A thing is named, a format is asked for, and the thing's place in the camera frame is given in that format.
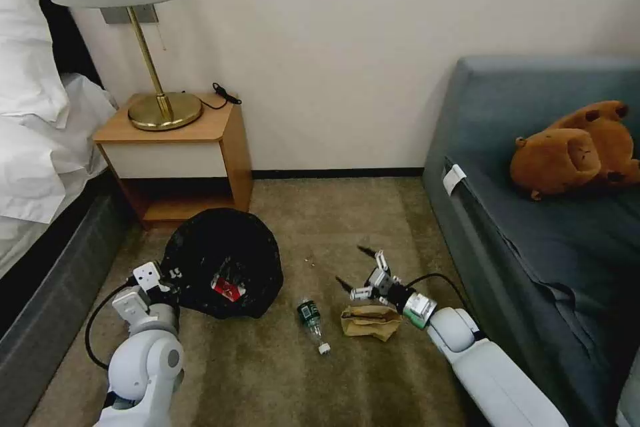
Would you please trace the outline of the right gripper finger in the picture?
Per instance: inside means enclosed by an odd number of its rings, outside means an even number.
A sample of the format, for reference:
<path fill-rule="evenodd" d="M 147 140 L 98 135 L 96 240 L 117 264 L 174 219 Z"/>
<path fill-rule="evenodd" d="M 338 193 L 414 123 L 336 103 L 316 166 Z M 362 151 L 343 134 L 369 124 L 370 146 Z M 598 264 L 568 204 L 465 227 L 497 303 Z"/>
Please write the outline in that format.
<path fill-rule="evenodd" d="M 370 285 L 354 288 L 339 276 L 335 276 L 340 286 L 349 294 L 350 298 L 374 298 L 373 287 Z"/>
<path fill-rule="evenodd" d="M 378 268 L 382 269 L 386 273 L 390 272 L 383 250 L 374 250 L 373 248 L 362 245 L 357 245 L 357 248 L 365 255 L 373 258 L 376 261 Z"/>

